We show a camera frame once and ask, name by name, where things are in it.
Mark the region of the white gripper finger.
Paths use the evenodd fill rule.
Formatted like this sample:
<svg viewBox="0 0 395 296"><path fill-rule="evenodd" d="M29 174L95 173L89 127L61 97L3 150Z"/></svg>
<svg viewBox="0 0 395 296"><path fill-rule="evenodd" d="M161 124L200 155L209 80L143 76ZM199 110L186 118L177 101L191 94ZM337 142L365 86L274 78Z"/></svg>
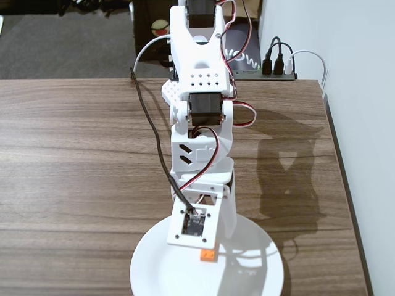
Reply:
<svg viewBox="0 0 395 296"><path fill-rule="evenodd" d="M220 216L223 221L224 236L230 239L236 229L237 213L235 199L235 181L231 179L223 187L222 206Z"/></svg>

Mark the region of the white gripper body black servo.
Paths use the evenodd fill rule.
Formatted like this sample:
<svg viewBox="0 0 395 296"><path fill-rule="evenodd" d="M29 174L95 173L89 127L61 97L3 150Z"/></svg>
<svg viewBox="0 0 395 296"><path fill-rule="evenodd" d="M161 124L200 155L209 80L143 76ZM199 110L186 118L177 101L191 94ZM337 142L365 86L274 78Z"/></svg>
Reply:
<svg viewBox="0 0 395 296"><path fill-rule="evenodd" d="M235 204L234 164L232 158L225 157L194 181L192 179L199 173L199 170L175 173L175 181L180 186L181 193L191 204L197 204L204 195L209 195L214 199L219 193L222 193L223 199Z"/></svg>

